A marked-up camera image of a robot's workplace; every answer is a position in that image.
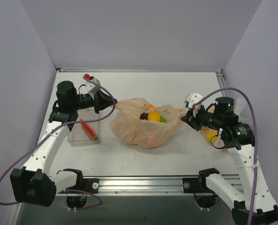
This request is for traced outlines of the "dark red fake fruit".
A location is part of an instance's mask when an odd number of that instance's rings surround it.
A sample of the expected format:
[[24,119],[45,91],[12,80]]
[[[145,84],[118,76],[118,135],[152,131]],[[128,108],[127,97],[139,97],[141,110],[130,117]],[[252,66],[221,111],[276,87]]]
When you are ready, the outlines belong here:
[[149,115],[149,113],[143,112],[143,113],[140,115],[139,119],[140,119],[140,120],[148,120],[148,115]]

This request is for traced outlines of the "fake watermelon slice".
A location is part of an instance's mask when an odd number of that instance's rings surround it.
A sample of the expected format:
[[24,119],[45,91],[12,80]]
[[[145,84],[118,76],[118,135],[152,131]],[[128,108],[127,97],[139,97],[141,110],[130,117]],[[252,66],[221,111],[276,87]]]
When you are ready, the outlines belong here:
[[89,140],[97,140],[98,134],[92,129],[88,123],[81,123],[81,128]]

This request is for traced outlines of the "green fake lime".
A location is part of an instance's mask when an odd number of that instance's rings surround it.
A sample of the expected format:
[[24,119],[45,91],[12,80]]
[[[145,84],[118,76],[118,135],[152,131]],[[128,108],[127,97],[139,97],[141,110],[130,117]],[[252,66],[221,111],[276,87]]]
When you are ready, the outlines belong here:
[[166,120],[163,116],[161,116],[161,117],[160,117],[160,122],[162,122],[162,123],[167,123],[167,120]]

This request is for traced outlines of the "orange plastic shopping bag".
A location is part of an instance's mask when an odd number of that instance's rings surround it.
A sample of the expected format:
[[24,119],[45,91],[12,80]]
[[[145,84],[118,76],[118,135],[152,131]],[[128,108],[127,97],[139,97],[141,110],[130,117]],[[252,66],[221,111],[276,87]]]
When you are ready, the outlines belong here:
[[[185,108],[176,108],[172,105],[162,105],[147,110],[151,105],[144,98],[124,99],[116,103],[117,115],[110,123],[113,134],[128,145],[137,145],[144,149],[163,145],[177,133],[183,125],[181,118],[185,116]],[[140,120],[142,113],[158,111],[167,123]]]

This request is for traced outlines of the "yellow fake lemon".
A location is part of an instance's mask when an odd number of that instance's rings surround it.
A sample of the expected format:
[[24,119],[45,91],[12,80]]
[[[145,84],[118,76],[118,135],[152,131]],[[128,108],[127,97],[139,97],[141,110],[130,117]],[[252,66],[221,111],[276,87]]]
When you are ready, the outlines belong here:
[[152,111],[148,114],[148,120],[160,122],[161,114],[158,111]]

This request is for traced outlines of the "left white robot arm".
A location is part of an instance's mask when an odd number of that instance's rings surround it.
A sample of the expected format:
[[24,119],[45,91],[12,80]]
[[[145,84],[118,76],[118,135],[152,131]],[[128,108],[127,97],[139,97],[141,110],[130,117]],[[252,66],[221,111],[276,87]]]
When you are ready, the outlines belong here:
[[84,77],[86,94],[77,92],[71,81],[62,81],[57,85],[56,101],[49,116],[45,134],[29,159],[20,169],[13,169],[10,181],[15,200],[39,206],[50,206],[56,194],[62,191],[83,193],[85,181],[82,171],[64,169],[49,176],[53,160],[62,144],[78,120],[78,111],[94,108],[96,114],[115,107],[116,99],[101,86],[96,78]]

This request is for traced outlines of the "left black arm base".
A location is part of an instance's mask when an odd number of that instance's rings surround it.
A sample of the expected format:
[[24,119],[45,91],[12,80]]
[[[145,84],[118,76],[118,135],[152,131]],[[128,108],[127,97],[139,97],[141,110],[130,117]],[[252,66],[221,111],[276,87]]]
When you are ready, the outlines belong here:
[[[102,199],[97,196],[99,192],[98,178],[83,179],[81,184],[76,184],[73,187],[68,187],[60,192],[61,195],[66,195],[64,204],[68,211],[74,212],[80,210],[88,210],[98,207],[102,204]],[[89,197],[97,200],[97,203],[88,204]]]

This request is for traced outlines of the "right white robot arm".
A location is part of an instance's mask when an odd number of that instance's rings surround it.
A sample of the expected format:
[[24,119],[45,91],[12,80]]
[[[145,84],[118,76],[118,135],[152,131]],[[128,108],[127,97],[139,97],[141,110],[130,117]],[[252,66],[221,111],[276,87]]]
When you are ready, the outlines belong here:
[[188,111],[181,120],[194,130],[212,128],[216,137],[233,159],[241,180],[243,192],[228,183],[215,168],[199,171],[197,187],[203,192],[211,190],[231,209],[237,225],[269,225],[278,221],[278,204],[271,195],[259,162],[254,162],[255,137],[248,124],[239,121],[234,113],[234,99],[218,97],[208,112],[202,104],[203,97],[190,93],[185,104]]

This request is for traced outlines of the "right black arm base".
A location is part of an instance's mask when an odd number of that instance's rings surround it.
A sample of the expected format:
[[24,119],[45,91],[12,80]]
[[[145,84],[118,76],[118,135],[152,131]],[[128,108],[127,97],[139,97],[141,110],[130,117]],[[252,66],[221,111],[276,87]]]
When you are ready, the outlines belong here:
[[210,211],[221,201],[218,195],[207,188],[200,178],[183,178],[182,185],[183,192],[193,194],[195,203],[202,211]]

